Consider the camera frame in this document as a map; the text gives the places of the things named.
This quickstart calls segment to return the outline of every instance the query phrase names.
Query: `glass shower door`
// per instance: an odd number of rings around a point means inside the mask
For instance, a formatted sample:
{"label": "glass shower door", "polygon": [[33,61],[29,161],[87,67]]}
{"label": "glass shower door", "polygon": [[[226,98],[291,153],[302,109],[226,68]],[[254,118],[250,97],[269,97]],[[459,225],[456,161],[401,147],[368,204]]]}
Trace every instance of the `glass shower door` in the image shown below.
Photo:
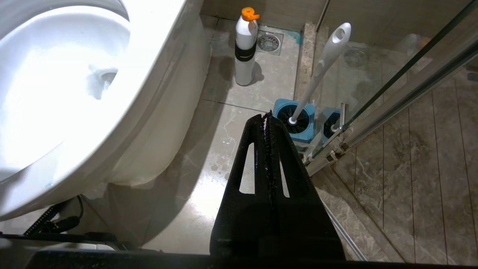
{"label": "glass shower door", "polygon": [[468,0],[453,4],[432,0],[331,1],[317,32],[315,61],[339,24],[350,22],[352,36],[310,100],[315,106],[316,136],[304,152],[304,162],[314,160],[339,133],[364,122],[439,57],[467,26],[478,23],[474,22],[478,16],[468,16],[476,13],[475,7],[476,3]]}

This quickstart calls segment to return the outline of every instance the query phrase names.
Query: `black label band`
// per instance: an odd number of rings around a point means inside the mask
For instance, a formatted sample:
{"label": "black label band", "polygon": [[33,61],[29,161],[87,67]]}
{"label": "black label band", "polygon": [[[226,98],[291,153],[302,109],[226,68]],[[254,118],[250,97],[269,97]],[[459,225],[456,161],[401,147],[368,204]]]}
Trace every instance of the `black label band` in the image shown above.
{"label": "black label band", "polygon": [[256,45],[257,45],[257,40],[250,49],[240,49],[237,44],[235,44],[236,49],[235,49],[235,54],[236,54],[236,59],[241,61],[241,62],[247,62],[254,58],[254,54],[256,53]]}

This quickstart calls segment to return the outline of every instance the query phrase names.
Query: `black bristles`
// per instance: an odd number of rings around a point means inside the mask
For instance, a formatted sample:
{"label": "black bristles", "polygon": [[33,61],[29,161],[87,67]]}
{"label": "black bristles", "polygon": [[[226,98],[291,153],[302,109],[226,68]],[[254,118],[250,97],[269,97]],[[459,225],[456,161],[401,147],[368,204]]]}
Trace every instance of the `black bristles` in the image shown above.
{"label": "black bristles", "polygon": [[299,117],[297,118],[297,124],[291,125],[289,123],[289,118],[292,117],[292,115],[295,112],[296,105],[286,105],[283,108],[279,110],[277,113],[277,118],[284,123],[285,127],[287,128],[287,131],[290,134],[298,134],[307,129],[309,126],[309,115],[302,109]]}

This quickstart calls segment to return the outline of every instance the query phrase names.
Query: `white bottle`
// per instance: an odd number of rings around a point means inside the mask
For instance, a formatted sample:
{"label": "white bottle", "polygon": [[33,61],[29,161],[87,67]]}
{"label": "white bottle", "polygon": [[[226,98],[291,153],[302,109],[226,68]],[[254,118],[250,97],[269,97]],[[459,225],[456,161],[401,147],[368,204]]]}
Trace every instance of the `white bottle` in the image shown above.
{"label": "white bottle", "polygon": [[235,77],[239,85],[246,86],[254,77],[254,55],[257,41],[257,19],[254,9],[242,9],[242,14],[236,24],[236,49],[235,49]]}

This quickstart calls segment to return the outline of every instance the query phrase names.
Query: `orange bottle cap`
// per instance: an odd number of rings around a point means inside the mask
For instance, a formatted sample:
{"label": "orange bottle cap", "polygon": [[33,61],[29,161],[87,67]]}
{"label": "orange bottle cap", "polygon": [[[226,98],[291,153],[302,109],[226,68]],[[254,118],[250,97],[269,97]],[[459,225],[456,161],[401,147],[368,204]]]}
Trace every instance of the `orange bottle cap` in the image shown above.
{"label": "orange bottle cap", "polygon": [[251,7],[246,7],[242,9],[242,19],[251,22],[253,20],[259,19],[261,16],[259,14],[254,14],[254,9]]}

